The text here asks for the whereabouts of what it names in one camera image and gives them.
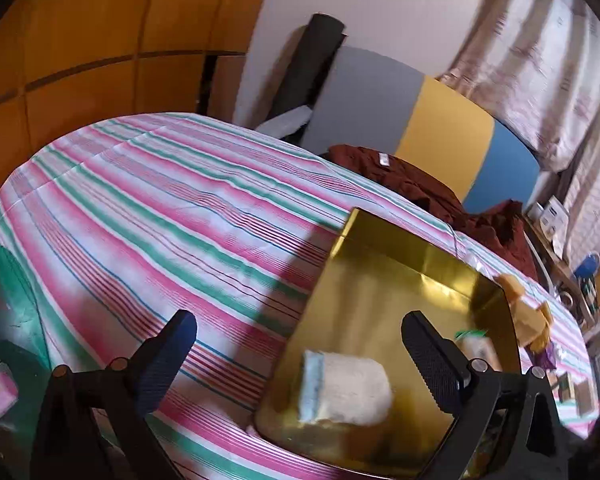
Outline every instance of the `curtain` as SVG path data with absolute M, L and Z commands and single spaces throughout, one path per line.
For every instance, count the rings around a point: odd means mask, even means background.
M 440 81 L 505 123 L 545 170 L 574 177 L 565 254 L 600 252 L 600 20 L 583 0 L 496 0 Z

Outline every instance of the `bed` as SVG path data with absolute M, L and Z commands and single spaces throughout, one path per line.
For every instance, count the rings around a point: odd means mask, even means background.
M 119 117 L 45 146 L 0 189 L 0 247 L 32 284 L 51 366 L 103 367 L 177 309 L 196 315 L 198 340 L 148 418 L 185 476 L 335 479 L 247 428 L 354 206 L 518 276 L 529 304 L 550 302 L 558 373 L 591 380 L 571 314 L 499 257 L 361 176 L 195 114 Z M 520 361 L 530 367 L 522 350 Z M 558 413 L 581 436 L 598 414 L 573 401 Z

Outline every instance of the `dark red blanket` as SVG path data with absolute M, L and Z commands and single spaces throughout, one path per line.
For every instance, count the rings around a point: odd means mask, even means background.
M 412 164 L 389 155 L 381 166 L 379 153 L 339 144 L 329 148 L 331 162 L 395 191 L 415 205 L 465 233 L 537 280 L 533 255 L 526 244 L 522 204 L 507 200 L 484 213 L 467 213 L 447 186 Z

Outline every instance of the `gold metallic box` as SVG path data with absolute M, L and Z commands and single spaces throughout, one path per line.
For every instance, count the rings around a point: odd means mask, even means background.
M 386 478 L 412 478 L 452 417 L 441 412 L 402 344 L 400 324 L 421 310 L 442 337 L 486 330 L 503 371 L 520 373 L 503 290 L 426 240 L 353 209 L 289 339 L 255 414 L 265 439 L 312 460 Z M 298 390 L 305 349 L 382 364 L 394 390 L 387 420 L 372 427 L 301 424 Z

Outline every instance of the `wooden cabinet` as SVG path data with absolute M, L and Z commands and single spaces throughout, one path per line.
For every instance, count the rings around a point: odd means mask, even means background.
M 222 0 L 209 50 L 247 52 L 263 0 Z
M 63 77 L 27 92 L 33 151 L 81 126 L 133 113 L 133 63 L 123 61 Z
M 141 59 L 135 112 L 195 112 L 203 63 L 202 54 Z
M 27 82 L 85 63 L 130 56 L 147 0 L 27 0 Z
M 230 120 L 261 3 L 15 0 L 0 20 L 0 184 L 86 124 L 197 110 L 203 72 L 209 113 Z
M 220 0 L 151 0 L 142 52 L 205 50 Z
M 31 155 L 22 98 L 0 104 L 0 186 Z

